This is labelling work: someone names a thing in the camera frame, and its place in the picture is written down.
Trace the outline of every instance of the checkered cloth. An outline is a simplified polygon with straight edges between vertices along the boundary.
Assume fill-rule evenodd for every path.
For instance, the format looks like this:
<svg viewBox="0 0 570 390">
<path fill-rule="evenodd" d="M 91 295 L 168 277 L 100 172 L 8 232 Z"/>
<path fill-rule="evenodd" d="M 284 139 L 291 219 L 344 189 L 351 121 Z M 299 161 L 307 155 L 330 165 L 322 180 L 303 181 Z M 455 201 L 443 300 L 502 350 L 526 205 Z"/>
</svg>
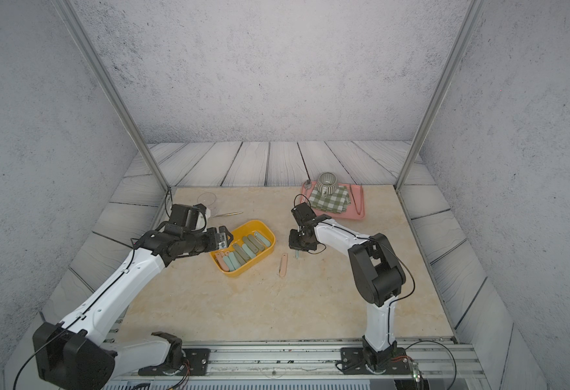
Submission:
<svg viewBox="0 0 570 390">
<path fill-rule="evenodd" d="M 335 192 L 322 198 L 317 187 L 315 187 L 309 197 L 309 204 L 312 208 L 323 212 L 342 213 L 350 205 L 350 195 L 347 188 L 339 186 Z"/>
</svg>

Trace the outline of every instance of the gray wall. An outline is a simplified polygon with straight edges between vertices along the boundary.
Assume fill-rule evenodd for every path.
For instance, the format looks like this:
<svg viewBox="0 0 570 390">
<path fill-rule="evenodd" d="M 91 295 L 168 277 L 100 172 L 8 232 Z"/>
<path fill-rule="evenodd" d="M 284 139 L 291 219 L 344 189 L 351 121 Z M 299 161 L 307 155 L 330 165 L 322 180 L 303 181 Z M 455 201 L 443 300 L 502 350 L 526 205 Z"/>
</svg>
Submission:
<svg viewBox="0 0 570 390">
<path fill-rule="evenodd" d="M 46 0 L 0 0 L 0 370 L 136 150 Z"/>
<path fill-rule="evenodd" d="M 73 3 L 147 142 L 179 142 L 410 140 L 469 1 Z"/>
<path fill-rule="evenodd" d="M 570 389 L 570 1 L 493 1 L 422 151 L 555 389 Z"/>
</svg>

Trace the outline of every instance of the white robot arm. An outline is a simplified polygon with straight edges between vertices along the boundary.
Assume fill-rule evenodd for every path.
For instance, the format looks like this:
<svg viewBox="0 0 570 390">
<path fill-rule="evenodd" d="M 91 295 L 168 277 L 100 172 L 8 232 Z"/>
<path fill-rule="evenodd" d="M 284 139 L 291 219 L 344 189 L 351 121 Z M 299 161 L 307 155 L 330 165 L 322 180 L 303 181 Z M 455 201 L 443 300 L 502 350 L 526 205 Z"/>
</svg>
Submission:
<svg viewBox="0 0 570 390">
<path fill-rule="evenodd" d="M 395 342 L 393 319 L 406 275 L 388 239 L 380 233 L 370 236 L 349 230 L 326 214 L 317 216 L 308 203 L 295 206 L 291 212 L 298 224 L 298 229 L 289 233 L 291 249 L 308 252 L 321 243 L 350 258 L 354 283 L 367 301 L 365 364 L 372 372 L 383 372 L 391 358 L 404 355 Z M 372 258 L 380 263 L 374 266 Z"/>
<path fill-rule="evenodd" d="M 181 369 L 182 341 L 171 334 L 154 332 L 148 339 L 124 344 L 103 342 L 122 311 L 173 260 L 231 244 L 233 237 L 226 227 L 206 228 L 208 213 L 203 205 L 173 205 L 169 221 L 147 231 L 90 298 L 58 324 L 42 324 L 33 335 L 39 377 L 66 390 L 98 390 L 110 378 L 143 367 Z M 393 311 L 405 283 L 389 241 L 382 234 L 351 231 L 327 215 L 316 216 L 306 203 L 292 213 L 299 229 L 290 232 L 289 247 L 309 251 L 323 243 L 350 258 L 354 282 L 367 301 L 365 363 L 380 372 L 391 357 L 400 354 L 393 337 Z M 374 266 L 370 258 L 380 263 Z"/>
<path fill-rule="evenodd" d="M 171 334 L 154 332 L 148 339 L 124 344 L 103 342 L 123 310 L 173 260 L 231 244 L 233 236 L 226 227 L 206 228 L 208 216 L 203 205 L 173 205 L 170 219 L 143 234 L 81 306 L 58 324 L 40 325 L 33 334 L 39 377 L 66 390 L 98 390 L 110 378 L 147 366 L 179 370 L 182 341 Z"/>
</svg>

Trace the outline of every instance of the black mounting plate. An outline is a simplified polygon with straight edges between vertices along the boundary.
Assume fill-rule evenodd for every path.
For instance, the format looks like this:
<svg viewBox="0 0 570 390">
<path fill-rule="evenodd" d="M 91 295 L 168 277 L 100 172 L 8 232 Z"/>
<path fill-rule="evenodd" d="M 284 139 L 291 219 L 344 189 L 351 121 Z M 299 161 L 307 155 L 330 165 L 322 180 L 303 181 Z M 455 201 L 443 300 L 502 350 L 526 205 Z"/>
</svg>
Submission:
<svg viewBox="0 0 570 390">
<path fill-rule="evenodd" d="M 365 365 L 363 348 L 342 348 L 341 362 L 343 362 L 342 372 L 346 375 L 369 375 L 373 373 Z M 387 370 L 379 375 L 411 375 L 411 373 L 408 362 L 399 360 L 396 363 L 388 363 Z"/>
<path fill-rule="evenodd" d="M 189 375 L 190 376 L 205 376 L 207 374 L 207 365 L 209 364 L 209 348 L 183 348 L 185 358 L 189 362 Z M 158 366 L 144 367 L 138 370 L 140 376 L 170 376 L 174 369 L 168 367 L 167 364 L 160 364 Z M 181 367 L 180 371 L 175 376 L 184 376 L 185 366 Z"/>
</svg>

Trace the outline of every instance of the yellow bowl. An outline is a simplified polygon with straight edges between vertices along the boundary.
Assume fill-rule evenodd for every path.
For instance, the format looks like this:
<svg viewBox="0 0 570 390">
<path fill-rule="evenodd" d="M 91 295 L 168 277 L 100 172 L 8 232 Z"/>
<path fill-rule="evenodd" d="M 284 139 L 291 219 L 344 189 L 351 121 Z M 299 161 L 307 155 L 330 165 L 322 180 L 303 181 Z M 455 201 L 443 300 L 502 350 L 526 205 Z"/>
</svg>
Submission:
<svg viewBox="0 0 570 390">
<path fill-rule="evenodd" d="M 224 254 L 225 251 L 229 251 L 229 252 L 234 251 L 233 244 L 237 244 L 239 246 L 242 246 L 244 244 L 244 242 L 242 241 L 242 237 L 245 237 L 248 235 L 253 235 L 255 231 L 258 231 L 263 237 L 267 238 L 267 240 L 270 241 L 271 245 L 267 249 L 265 249 L 263 252 L 259 252 L 254 258 L 251 258 L 250 260 L 248 260 L 248 262 L 246 264 L 242 264 L 241 267 L 239 267 L 238 269 L 236 269 L 234 271 L 225 271 L 225 270 L 221 269 L 220 265 L 218 264 L 218 259 L 216 258 L 216 254 L 218 252 L 221 254 Z M 258 263 L 259 261 L 265 259 L 272 252 L 274 252 L 274 244 L 276 243 L 276 237 L 274 236 L 274 233 L 272 232 L 272 230 L 270 230 L 270 228 L 267 227 L 267 225 L 265 225 L 265 223 L 263 223 L 259 220 L 248 221 L 248 222 L 244 223 L 243 225 L 241 225 L 239 228 L 233 230 L 231 232 L 231 234 L 233 234 L 233 242 L 231 242 L 231 245 L 229 245 L 228 248 L 210 252 L 211 259 L 213 259 L 213 262 L 216 264 L 216 267 L 220 271 L 222 271 L 222 273 L 225 274 L 227 277 L 232 277 L 232 278 L 238 277 L 243 272 L 245 272 L 247 269 L 249 269 L 250 267 L 252 267 L 256 263 Z"/>
</svg>

